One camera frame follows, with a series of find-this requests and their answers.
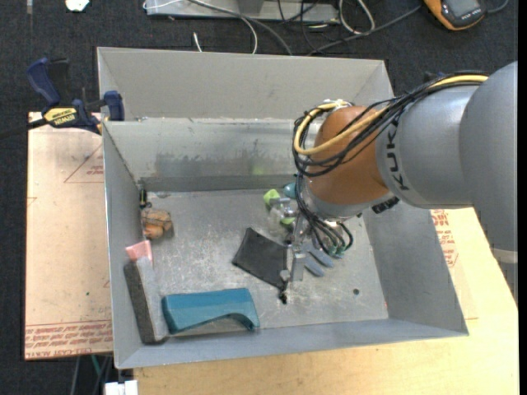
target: pink object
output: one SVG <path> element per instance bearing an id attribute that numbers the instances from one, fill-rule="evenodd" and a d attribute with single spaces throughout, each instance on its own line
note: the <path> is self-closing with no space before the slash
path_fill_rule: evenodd
<path id="1" fill-rule="evenodd" d="M 150 262 L 152 261 L 152 247 L 150 245 L 150 240 L 144 240 L 137 244 L 134 244 L 133 246 L 128 246 L 126 248 L 126 253 L 132 259 L 132 261 L 136 262 L 139 258 L 147 257 L 150 259 Z"/>

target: orange device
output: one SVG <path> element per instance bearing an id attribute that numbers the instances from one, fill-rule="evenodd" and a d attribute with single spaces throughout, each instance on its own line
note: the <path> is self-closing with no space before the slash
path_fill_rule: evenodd
<path id="1" fill-rule="evenodd" d="M 423 0 L 449 30 L 464 30 L 481 21 L 487 10 L 479 0 Z"/>

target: gray metal bin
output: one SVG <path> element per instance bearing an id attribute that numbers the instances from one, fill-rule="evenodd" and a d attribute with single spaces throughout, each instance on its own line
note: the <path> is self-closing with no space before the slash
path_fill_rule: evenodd
<path id="1" fill-rule="evenodd" d="M 105 48 L 98 57 L 100 93 L 119 91 L 126 111 L 103 131 L 118 368 L 467 333 L 430 213 L 403 203 L 350 220 L 344 259 L 294 282 L 288 304 L 231 263 L 246 227 L 268 232 L 264 193 L 293 181 L 293 119 L 327 98 L 391 97 L 381 61 Z M 171 238 L 152 241 L 161 293 L 249 288 L 258 331 L 223 320 L 141 343 L 123 273 L 124 248 L 142 239 L 141 186 L 174 221 Z"/>

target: blue clamp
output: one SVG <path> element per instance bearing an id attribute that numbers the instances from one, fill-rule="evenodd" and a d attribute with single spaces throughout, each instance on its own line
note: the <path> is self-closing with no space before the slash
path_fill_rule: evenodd
<path id="1" fill-rule="evenodd" d="M 163 297 L 161 305 L 170 334 L 222 318 L 233 318 L 250 331 L 260 326 L 253 298 L 246 288 L 172 294 Z"/>
<path id="2" fill-rule="evenodd" d="M 58 70 L 58 67 L 61 68 L 60 73 L 62 75 L 60 78 L 64 79 L 68 62 L 65 61 L 62 64 L 58 62 L 51 63 L 44 57 L 32 63 L 26 70 L 26 75 L 31 86 L 45 98 L 47 104 L 42 110 L 43 119 L 28 124 L 28 128 L 49 124 L 54 128 L 82 128 L 99 134 L 100 120 L 93 116 L 92 112 L 104 106 L 108 106 L 110 110 L 110 120 L 124 120 L 123 101 L 117 91 L 107 91 L 102 100 L 89 104 L 85 104 L 82 100 L 74 99 L 71 103 L 67 103 L 69 104 L 68 107 L 58 107 L 61 104 L 61 95 L 49 76 L 50 67 L 54 67 L 55 72 Z"/>

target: black carpet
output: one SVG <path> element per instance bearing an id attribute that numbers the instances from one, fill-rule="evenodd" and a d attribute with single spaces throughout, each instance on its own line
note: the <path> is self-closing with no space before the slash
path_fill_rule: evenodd
<path id="1" fill-rule="evenodd" d="M 484 1 L 497 7 L 503 0 Z M 240 20 L 152 19 L 142 10 L 142 2 L 91 0 L 84 13 L 71 13 L 64 0 L 33 0 L 29 15 L 27 0 L 0 0 L 0 133 L 23 126 L 28 111 L 44 107 L 25 75 L 27 66 L 38 58 L 69 58 L 72 90 L 80 92 L 85 87 L 87 99 L 94 100 L 98 98 L 97 46 L 195 50 L 192 34 L 196 32 L 203 51 L 249 53 L 252 49 L 250 31 Z M 421 0 L 368 2 L 377 25 L 421 4 Z M 354 7 L 348 10 L 361 16 Z M 298 25 L 267 24 L 295 55 L 312 50 Z M 286 53 L 276 38 L 256 28 L 259 53 Z M 322 33 L 308 34 L 314 47 L 328 43 Z M 333 34 L 329 38 L 338 37 L 338 32 L 329 34 Z M 518 59 L 518 0 L 510 0 L 500 12 L 458 32 L 438 25 L 422 7 L 390 28 L 340 44 L 318 57 L 385 60 L 396 95 L 420 85 L 426 72 L 494 72 Z M 26 157 L 25 134 L 0 140 L 0 393 L 69 393 L 76 359 L 23 359 Z M 77 393 L 91 393 L 94 382 L 91 364 L 83 359 Z"/>

